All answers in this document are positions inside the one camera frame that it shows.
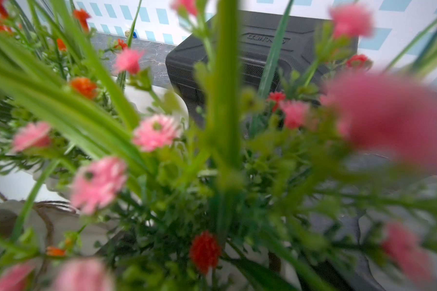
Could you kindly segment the pink flower pot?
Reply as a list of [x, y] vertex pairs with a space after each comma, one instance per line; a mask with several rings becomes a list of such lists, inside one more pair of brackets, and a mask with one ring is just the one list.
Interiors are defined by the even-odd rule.
[[257, 291], [293, 290], [249, 257], [261, 249], [312, 291], [336, 289], [317, 265], [330, 259], [353, 269], [357, 254], [390, 278], [437, 291], [437, 191], [426, 197], [417, 183], [387, 195], [394, 183], [437, 172], [437, 94], [420, 82], [437, 63], [437, 40], [405, 70], [346, 70], [320, 94], [310, 81], [319, 64], [343, 64], [350, 43], [371, 28], [361, 6], [337, 7], [316, 31], [310, 68], [292, 74], [287, 97], [272, 101], [265, 94], [282, 47], [271, 47], [259, 88], [243, 87], [238, 5], [220, 1], [211, 25], [204, 1], [178, 5], [211, 58], [194, 66], [204, 128], [175, 119], [173, 93], [153, 92], [142, 52], [130, 47], [118, 50], [115, 73], [154, 102], [133, 125], [109, 113], [104, 94], [93, 120], [68, 107], [48, 113], [49, 90], [27, 92], [22, 79], [0, 88], [0, 101], [12, 105], [11, 160], [47, 161], [43, 176], [63, 179], [72, 209], [94, 222], [113, 219], [132, 235], [99, 257], [81, 253], [76, 233], [40, 251], [25, 227], [32, 190], [12, 237], [0, 237], [0, 291], [227, 290], [233, 282], [220, 275], [223, 263]]

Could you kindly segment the orange flower pot front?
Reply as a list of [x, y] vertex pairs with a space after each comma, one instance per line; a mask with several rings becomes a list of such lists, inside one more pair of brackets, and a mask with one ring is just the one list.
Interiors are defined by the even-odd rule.
[[49, 90], [46, 97], [55, 106], [47, 105], [48, 113], [63, 114], [68, 107], [93, 120], [103, 112], [97, 96], [104, 94], [111, 115], [125, 126], [135, 124], [136, 110], [104, 66], [104, 52], [91, 44], [90, 14], [71, 1], [52, 1], [53, 13], [36, 1], [28, 5], [31, 21], [16, 1], [0, 1], [0, 72], [7, 76], [0, 88], [9, 89], [22, 79], [27, 92]]

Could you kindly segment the white plastic storage box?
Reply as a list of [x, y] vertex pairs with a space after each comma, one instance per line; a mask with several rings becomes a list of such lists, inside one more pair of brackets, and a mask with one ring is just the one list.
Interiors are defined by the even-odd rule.
[[[24, 201], [31, 193], [40, 174], [40, 170], [14, 170], [8, 175], [0, 175], [0, 231], [3, 234], [11, 234], [19, 211], [23, 209]], [[36, 232], [43, 249], [47, 246], [56, 247], [64, 241], [64, 234], [76, 232], [83, 226], [79, 215], [69, 208], [67, 198], [66, 192], [57, 191], [57, 180], [54, 178], [47, 178], [38, 191], [25, 227], [30, 227]], [[85, 227], [80, 234], [82, 254], [95, 254], [97, 248], [94, 244], [108, 242], [111, 237], [106, 234], [114, 228], [113, 222]]]

